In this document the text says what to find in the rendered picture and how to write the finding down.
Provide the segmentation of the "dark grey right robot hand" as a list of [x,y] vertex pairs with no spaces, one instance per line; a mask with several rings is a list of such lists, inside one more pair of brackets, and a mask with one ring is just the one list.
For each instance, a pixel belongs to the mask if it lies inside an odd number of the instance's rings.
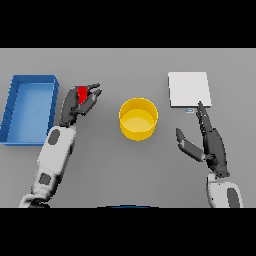
[[196,160],[206,162],[207,167],[216,174],[218,178],[230,176],[227,167],[226,152],[223,139],[218,130],[211,124],[209,115],[201,101],[198,102],[196,116],[199,121],[199,128],[203,139],[203,148],[199,148],[186,139],[180,128],[176,129],[178,148]]

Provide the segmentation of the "yellow bowl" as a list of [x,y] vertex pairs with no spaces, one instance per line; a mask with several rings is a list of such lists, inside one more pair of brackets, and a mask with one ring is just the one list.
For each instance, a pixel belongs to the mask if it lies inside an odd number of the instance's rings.
[[146,98],[125,101],[118,114],[120,131],[133,141],[148,139],[155,131],[158,121],[156,106]]

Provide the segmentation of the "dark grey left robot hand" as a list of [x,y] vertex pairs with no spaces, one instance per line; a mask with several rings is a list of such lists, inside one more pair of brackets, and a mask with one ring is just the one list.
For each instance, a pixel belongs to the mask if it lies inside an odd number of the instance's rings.
[[74,125],[76,123],[77,116],[85,116],[96,104],[97,98],[102,93],[99,83],[87,85],[88,98],[82,105],[79,105],[77,94],[77,89],[79,86],[85,85],[73,86],[65,96],[59,120],[60,127],[68,128]]

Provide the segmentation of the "red beaker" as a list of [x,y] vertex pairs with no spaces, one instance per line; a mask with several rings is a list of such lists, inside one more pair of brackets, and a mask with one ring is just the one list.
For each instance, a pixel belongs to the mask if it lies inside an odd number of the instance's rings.
[[88,98],[88,88],[86,86],[79,86],[77,89],[78,104],[82,105]]

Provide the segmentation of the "pale square measuring scale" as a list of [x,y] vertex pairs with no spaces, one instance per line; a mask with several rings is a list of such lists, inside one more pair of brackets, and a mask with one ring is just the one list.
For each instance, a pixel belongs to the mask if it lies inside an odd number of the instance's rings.
[[206,72],[169,72],[168,87],[171,108],[196,108],[199,101],[212,106]]

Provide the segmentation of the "blue tray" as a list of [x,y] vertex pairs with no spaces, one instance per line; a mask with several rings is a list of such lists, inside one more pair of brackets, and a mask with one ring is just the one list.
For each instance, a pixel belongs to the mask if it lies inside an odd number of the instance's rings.
[[0,144],[42,146],[54,124],[55,75],[13,75],[0,122]]

